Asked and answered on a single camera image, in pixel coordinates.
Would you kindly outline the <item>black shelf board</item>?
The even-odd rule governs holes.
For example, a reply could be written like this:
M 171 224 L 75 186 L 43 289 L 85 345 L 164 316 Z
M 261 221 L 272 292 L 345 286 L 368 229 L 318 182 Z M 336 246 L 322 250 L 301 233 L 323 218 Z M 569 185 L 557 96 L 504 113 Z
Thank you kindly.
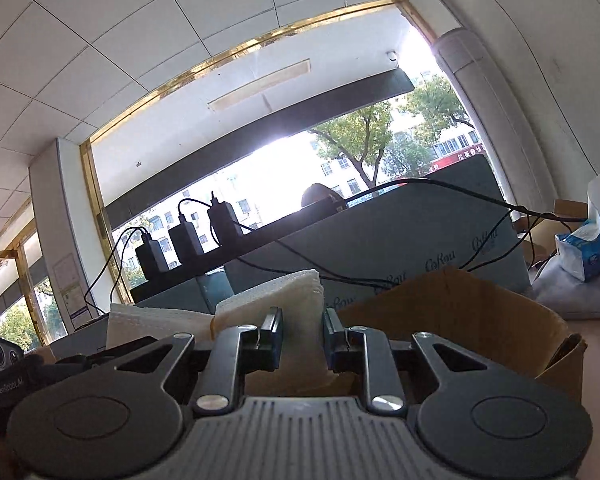
M 169 266 L 168 272 L 132 288 L 131 296 L 138 304 L 191 278 L 198 278 L 198 276 L 203 276 L 214 269 L 225 266 L 228 262 L 247 255 L 260 247 L 278 242 L 282 238 L 327 219 L 333 214 L 338 214 L 346 208 L 347 202 L 342 197 L 332 194 L 292 214 L 287 214 L 285 217 L 266 226 L 262 226 L 262 228 L 251 229 L 239 223 L 242 228 L 242 237 L 235 245 L 222 246 L 219 243 L 218 248 L 213 249 L 211 252 L 204 252 L 194 263 L 180 263 L 174 268 Z M 182 214 L 178 218 L 180 218 L 180 222 L 186 220 Z

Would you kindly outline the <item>blue tissue pack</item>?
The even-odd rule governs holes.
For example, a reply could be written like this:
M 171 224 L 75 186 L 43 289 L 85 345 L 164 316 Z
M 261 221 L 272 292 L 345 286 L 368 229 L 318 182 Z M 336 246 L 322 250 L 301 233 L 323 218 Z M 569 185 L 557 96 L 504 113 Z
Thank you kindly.
M 556 235 L 560 266 L 580 282 L 600 275 L 600 174 L 588 184 L 588 218 L 570 234 Z

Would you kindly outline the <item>black power adapter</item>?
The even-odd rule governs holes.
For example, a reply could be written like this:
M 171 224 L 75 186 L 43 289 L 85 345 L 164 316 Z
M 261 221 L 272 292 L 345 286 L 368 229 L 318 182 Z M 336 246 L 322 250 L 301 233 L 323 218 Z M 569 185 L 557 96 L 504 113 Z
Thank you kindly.
M 182 220 L 169 230 L 169 237 L 181 264 L 194 263 L 204 254 L 192 222 Z
M 235 245 L 242 237 L 242 228 L 230 203 L 212 200 L 208 216 L 218 242 L 222 246 Z
M 166 257 L 156 240 L 144 240 L 143 244 L 135 248 L 135 255 L 146 281 L 169 271 Z

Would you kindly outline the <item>open brown storage carton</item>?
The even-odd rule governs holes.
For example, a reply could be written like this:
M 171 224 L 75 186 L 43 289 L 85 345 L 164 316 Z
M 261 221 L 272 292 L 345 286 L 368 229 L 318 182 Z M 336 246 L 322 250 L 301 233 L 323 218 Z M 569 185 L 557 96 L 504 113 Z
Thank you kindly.
M 413 278 L 338 311 L 344 325 L 377 328 L 394 340 L 429 332 L 579 400 L 585 344 L 555 312 L 465 271 Z M 347 396 L 352 374 L 336 375 L 327 392 Z

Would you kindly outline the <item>white fabric shopping bag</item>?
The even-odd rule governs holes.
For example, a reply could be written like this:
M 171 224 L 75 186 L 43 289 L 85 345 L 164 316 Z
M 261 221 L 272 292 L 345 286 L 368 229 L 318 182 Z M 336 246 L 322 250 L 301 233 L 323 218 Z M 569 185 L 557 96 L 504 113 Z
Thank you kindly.
M 250 396 L 317 396 L 327 392 L 336 375 L 323 350 L 324 287 L 315 270 L 291 273 L 254 286 L 221 301 L 215 314 L 175 309 L 113 304 L 107 323 L 106 347 L 134 339 L 156 339 L 178 332 L 198 341 L 212 341 L 226 328 L 259 325 L 271 308 L 283 311 L 284 339 L 279 368 L 273 373 L 246 376 Z

